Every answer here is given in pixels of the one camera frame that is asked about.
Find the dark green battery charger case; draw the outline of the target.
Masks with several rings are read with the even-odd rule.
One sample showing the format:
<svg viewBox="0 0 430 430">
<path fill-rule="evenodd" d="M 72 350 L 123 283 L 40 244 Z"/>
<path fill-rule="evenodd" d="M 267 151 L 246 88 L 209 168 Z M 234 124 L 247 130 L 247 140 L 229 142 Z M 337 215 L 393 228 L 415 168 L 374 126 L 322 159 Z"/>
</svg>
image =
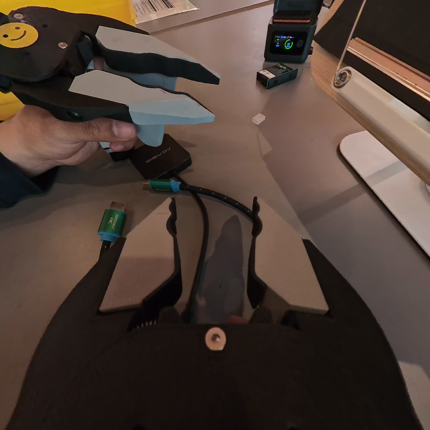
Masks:
<svg viewBox="0 0 430 430">
<path fill-rule="evenodd" d="M 267 27 L 267 62 L 302 64 L 306 61 L 318 24 L 322 0 L 276 0 Z"/>
</svg>

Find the black hub adapter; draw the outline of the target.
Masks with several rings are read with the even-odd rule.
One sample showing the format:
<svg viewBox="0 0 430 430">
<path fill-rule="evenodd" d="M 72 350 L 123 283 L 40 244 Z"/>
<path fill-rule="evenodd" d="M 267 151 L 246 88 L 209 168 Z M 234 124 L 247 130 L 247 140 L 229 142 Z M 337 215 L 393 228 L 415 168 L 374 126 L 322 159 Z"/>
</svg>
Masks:
<svg viewBox="0 0 430 430">
<path fill-rule="evenodd" d="M 158 147 L 142 145 L 135 149 L 131 154 L 130 160 L 133 166 L 146 180 L 168 180 L 175 178 L 183 185 L 185 185 L 185 181 L 179 177 L 179 174 L 192 164 L 190 153 L 168 134 L 164 134 L 162 144 Z M 203 234 L 190 296 L 187 300 L 185 310 L 182 313 L 182 319 L 186 323 L 193 322 L 194 320 L 196 295 L 200 286 L 209 241 L 209 217 L 207 208 L 196 191 L 190 191 L 190 193 L 202 214 Z"/>
</svg>

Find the person's left hand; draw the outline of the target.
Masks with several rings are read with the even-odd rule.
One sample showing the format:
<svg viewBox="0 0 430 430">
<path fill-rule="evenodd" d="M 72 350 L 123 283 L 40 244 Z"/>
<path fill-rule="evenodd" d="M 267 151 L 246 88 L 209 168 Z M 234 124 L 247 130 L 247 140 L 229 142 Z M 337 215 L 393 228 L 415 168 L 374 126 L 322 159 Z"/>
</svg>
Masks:
<svg viewBox="0 0 430 430">
<path fill-rule="evenodd" d="M 63 165 L 78 165 L 110 144 L 113 152 L 128 151 L 137 141 L 134 124 L 98 118 L 71 123 L 48 111 L 24 106 L 0 125 L 0 151 L 25 175 L 36 177 Z"/>
</svg>

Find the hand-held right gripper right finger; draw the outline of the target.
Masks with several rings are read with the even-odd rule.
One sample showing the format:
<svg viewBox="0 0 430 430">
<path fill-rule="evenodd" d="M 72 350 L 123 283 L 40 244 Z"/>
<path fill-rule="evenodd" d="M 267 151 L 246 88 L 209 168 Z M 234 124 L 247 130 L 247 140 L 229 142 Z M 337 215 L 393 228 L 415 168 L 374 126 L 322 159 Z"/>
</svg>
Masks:
<svg viewBox="0 0 430 430">
<path fill-rule="evenodd" d="M 261 198 L 252 205 L 247 296 L 253 310 L 327 314 L 329 306 L 302 236 Z"/>
</svg>

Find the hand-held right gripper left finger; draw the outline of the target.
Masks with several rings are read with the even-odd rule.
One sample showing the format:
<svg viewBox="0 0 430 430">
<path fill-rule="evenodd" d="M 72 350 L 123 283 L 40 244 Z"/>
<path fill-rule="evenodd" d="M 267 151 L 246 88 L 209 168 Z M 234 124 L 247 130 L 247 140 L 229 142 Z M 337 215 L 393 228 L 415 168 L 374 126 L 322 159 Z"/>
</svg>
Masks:
<svg viewBox="0 0 430 430">
<path fill-rule="evenodd" d="M 126 236 L 100 311 L 173 306 L 182 294 L 176 205 L 168 197 Z"/>
</svg>

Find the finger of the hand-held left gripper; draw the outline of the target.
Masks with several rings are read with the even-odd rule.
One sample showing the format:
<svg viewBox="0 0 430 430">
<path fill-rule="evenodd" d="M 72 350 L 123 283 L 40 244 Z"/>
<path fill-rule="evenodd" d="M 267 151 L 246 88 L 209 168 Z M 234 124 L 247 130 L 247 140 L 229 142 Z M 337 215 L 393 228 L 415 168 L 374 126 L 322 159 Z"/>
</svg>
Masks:
<svg viewBox="0 0 430 430">
<path fill-rule="evenodd" d="M 165 125 L 209 123 L 215 115 L 187 94 L 175 92 L 176 77 L 159 73 L 92 70 L 73 79 L 70 92 L 128 106 L 138 138 L 160 146 Z"/>
<path fill-rule="evenodd" d="M 218 85 L 220 76 L 147 34 L 99 26 L 90 37 L 101 70 L 87 74 L 88 92 L 175 92 L 177 78 Z"/>
</svg>

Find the yellow plastic bin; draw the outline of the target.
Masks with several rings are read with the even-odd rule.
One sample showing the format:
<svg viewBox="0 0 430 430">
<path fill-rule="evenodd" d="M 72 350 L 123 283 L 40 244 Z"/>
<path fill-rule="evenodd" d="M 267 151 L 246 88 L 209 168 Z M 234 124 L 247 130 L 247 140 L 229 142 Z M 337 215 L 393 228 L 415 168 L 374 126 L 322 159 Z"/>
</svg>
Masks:
<svg viewBox="0 0 430 430">
<path fill-rule="evenodd" d="M 135 26 L 136 14 L 131 0 L 1 0 L 0 11 L 9 14 L 28 6 L 50 7 L 71 13 L 106 16 Z M 0 94 L 0 120 L 15 115 L 23 104 L 11 93 Z"/>
</svg>

